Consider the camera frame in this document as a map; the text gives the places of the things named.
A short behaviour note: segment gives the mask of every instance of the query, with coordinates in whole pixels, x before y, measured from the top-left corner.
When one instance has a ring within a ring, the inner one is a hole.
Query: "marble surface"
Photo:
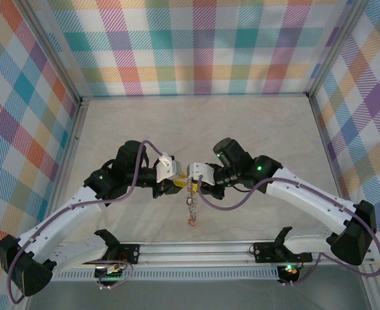
[[[306,98],[188,96],[91,101],[66,199],[127,140],[150,140],[185,168],[194,161],[220,163],[212,148],[226,137],[236,139],[252,157],[268,155],[302,179],[337,194]],[[147,153],[153,164],[156,154],[149,147]],[[233,205],[244,195],[228,189],[225,199],[215,202]],[[128,200],[110,205],[67,241],[102,228],[129,242],[270,239],[285,226],[320,225],[285,201],[258,192],[230,212],[216,211],[199,198],[197,225],[190,227],[185,198],[182,190],[154,200],[151,189],[137,188]]]

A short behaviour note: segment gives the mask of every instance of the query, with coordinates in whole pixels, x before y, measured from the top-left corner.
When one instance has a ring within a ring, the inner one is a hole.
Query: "colorful plaid pattern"
[[[31,3],[63,62],[75,76],[68,61],[75,59],[82,72],[77,82],[86,80],[93,96],[304,92],[336,37],[337,31],[323,35],[332,12],[344,4],[48,0],[68,56],[37,1],[45,0]]]
[[[380,231],[380,0],[371,0],[314,102],[345,196],[375,204]]]
[[[332,30],[332,33],[327,40],[324,50],[322,51],[322,54],[319,56],[318,62],[313,69],[311,78],[309,79],[308,83],[306,84],[306,88],[304,92],[308,93],[311,89],[311,86],[313,82],[315,82],[315,78],[317,77],[317,74],[319,73],[319,70],[321,69],[321,65],[325,62],[326,57],[329,55],[331,52],[332,46],[334,43],[337,41],[337,37],[340,34],[342,27],[344,26],[346,22],[346,18],[348,17],[348,14],[350,13],[352,5],[355,3],[355,0],[347,0],[345,7],[343,8],[343,11],[341,12],[335,27]]]
[[[75,104],[12,0],[0,0],[0,239],[40,222]],[[0,309],[6,309],[0,266]]]

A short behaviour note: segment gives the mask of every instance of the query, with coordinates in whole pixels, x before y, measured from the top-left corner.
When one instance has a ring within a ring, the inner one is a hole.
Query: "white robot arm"
[[[213,151],[223,167],[192,163],[187,168],[187,177],[198,181],[202,195],[210,194],[221,200],[230,185],[243,184],[248,189],[258,189],[292,203],[326,227],[322,231],[302,234],[292,227],[285,227],[275,241],[254,243],[257,263],[310,262],[312,253],[334,254],[352,265],[362,263],[372,237],[349,212],[344,212],[344,208],[358,214],[375,232],[372,204],[362,201],[354,205],[351,201],[323,192],[267,156],[253,159],[233,139],[222,140]],[[119,149],[115,160],[94,171],[84,186],[42,223],[19,238],[8,235],[0,241],[2,268],[23,296],[36,294],[49,283],[53,274],[71,267],[93,260],[120,259],[119,255],[123,253],[120,242],[106,230],[97,231],[93,237],[70,246],[59,245],[75,228],[104,210],[109,203],[126,199],[134,186],[151,187],[153,198],[180,191],[181,187],[173,181],[181,174],[180,163],[174,156],[158,153],[159,160],[149,168],[143,143],[128,141]],[[216,207],[202,195],[207,204]],[[136,264],[140,245],[129,246],[132,254],[125,259]]]

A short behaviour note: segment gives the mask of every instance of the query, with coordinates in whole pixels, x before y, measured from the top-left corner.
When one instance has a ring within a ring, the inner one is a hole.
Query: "wire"
[[[342,209],[346,214],[354,217],[365,229],[366,231],[368,232],[368,234],[370,234],[370,236],[372,237],[376,247],[378,248],[378,252],[379,252],[379,259],[380,259],[380,242],[377,238],[377,236],[375,235],[375,232],[373,232],[373,230],[371,229],[371,227],[368,226],[367,223],[364,222],[364,220],[359,217],[358,215],[356,215],[354,212],[352,212],[350,209],[347,209],[344,205],[342,205],[341,203],[337,202],[336,200],[324,195],[323,193],[319,192],[318,190],[310,187],[310,186],[307,186],[306,184],[301,184],[297,181],[293,181],[293,180],[290,180],[290,179],[286,179],[286,178],[267,178],[267,179],[263,179],[262,181],[258,182],[250,191],[249,193],[238,203],[236,203],[235,205],[232,205],[230,207],[220,207],[218,205],[215,205],[213,203],[211,203],[209,200],[207,200],[207,198],[203,195],[202,191],[200,190],[200,187],[202,185],[202,178],[203,176],[200,175],[199,179],[198,179],[198,182],[197,182],[197,189],[198,189],[198,193],[200,195],[200,198],[210,207],[216,209],[216,210],[220,210],[220,211],[232,211],[232,210],[235,210],[237,208],[239,208],[240,206],[242,206],[245,202],[247,202],[247,200],[250,198],[250,196],[255,192],[255,190],[257,190],[260,186],[262,186],[263,184],[266,184],[266,183],[269,183],[269,182],[273,182],[273,181],[279,181],[279,182],[283,182],[283,183],[287,183],[287,184],[291,184],[291,185],[294,185],[294,186],[301,186],[302,189],[305,189],[306,191],[308,192],[311,192],[312,194],[318,196],[319,198],[327,201],[327,202],[330,202],[332,203],[334,206]],[[335,262],[345,268],[347,268],[348,270],[360,275],[360,276],[366,276],[366,277],[373,277],[373,276],[378,276],[380,275],[380,264],[379,264],[379,268],[377,271],[374,271],[373,273],[362,273],[360,272],[359,270],[357,269],[354,269],[352,267],[350,267],[348,264],[346,263],[342,263],[340,260],[336,260],[335,258],[332,258],[324,253],[320,253],[321,256],[324,256],[325,258],[331,260],[332,262]]]
[[[91,260],[91,261],[89,261],[89,263],[93,263],[93,264],[125,264],[131,268],[131,272],[125,277],[125,279],[115,283],[114,285],[103,285],[101,282],[103,275],[101,275],[98,278],[98,285],[102,289],[114,289],[115,287],[118,287],[121,284],[124,284],[128,279],[130,279],[132,277],[132,273],[134,272],[134,267],[132,266],[132,264],[125,261],[125,260]]]
[[[235,187],[234,185],[232,185],[232,188],[234,188],[236,191],[238,192],[250,192],[250,190],[248,191],[244,191],[243,189],[238,189],[237,187]]]
[[[322,253],[319,253],[317,261],[315,262],[315,265],[313,265],[312,268],[302,278],[300,278],[299,280],[297,280],[295,282],[295,285],[297,285],[297,284],[305,281],[306,279],[308,279],[311,276],[311,274],[313,274],[313,272],[315,271],[315,269],[318,267],[319,262],[321,261],[321,256],[322,256]],[[292,282],[286,281],[285,279],[280,278],[280,280],[282,282],[284,282],[285,284],[289,284],[290,283],[291,285],[293,285]]]
[[[138,179],[138,171],[140,170],[140,162],[141,162],[141,155],[142,155],[142,152],[143,152],[143,148],[144,148],[144,145],[145,144],[148,144],[150,145],[151,148],[153,148],[153,150],[159,155],[161,156],[162,153],[148,140],[144,140],[141,142],[140,146],[138,147],[138,153],[137,153],[137,160],[136,160],[136,166],[135,166],[135,170],[134,170],[134,177],[132,179],[132,183],[131,183],[131,187],[128,191],[127,194],[125,194],[124,196],[122,197],[119,197],[119,198],[116,198],[116,199],[110,199],[110,200],[94,200],[94,201],[82,201],[82,202],[79,202],[79,203],[75,203],[74,205],[71,205],[71,206],[68,206],[68,207],[65,207],[63,209],[61,209],[60,211],[58,211],[56,214],[53,214],[43,225],[41,225],[39,227],[39,229],[28,239],[28,241],[22,246],[22,248],[20,248],[20,250],[18,250],[17,254],[15,255],[14,259],[12,260],[12,263],[10,264],[10,267],[9,267],[9,270],[8,270],[8,274],[7,274],[7,277],[6,277],[6,288],[8,289],[8,297],[9,297],[9,300],[12,304],[14,305],[17,305],[19,304],[23,299],[24,299],[24,295],[22,294],[21,297],[19,297],[17,300],[14,298],[13,294],[12,294],[12,274],[14,272],[14,269],[15,269],[15,266],[16,266],[16,263],[18,261],[18,259],[20,259],[20,257],[22,256],[22,254],[24,253],[24,251],[26,250],[26,248],[33,242],[36,241],[36,237],[38,237],[41,232],[43,230],[45,230],[45,228],[47,228],[49,226],[49,224],[51,224],[54,220],[56,220],[57,218],[59,218],[63,213],[69,211],[69,210],[72,210],[74,208],[77,208],[77,207],[83,207],[83,206],[86,206],[86,205],[95,205],[97,203],[113,203],[113,202],[121,202],[125,199],[127,199],[133,192],[135,186],[136,186],[136,183],[137,183],[137,179]]]

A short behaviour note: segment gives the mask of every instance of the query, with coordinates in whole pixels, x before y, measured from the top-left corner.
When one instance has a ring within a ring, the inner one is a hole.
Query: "metal chain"
[[[191,226],[196,226],[196,206],[197,199],[193,192],[193,178],[187,179],[187,200],[186,204],[189,207],[190,217],[188,220],[188,224]]]

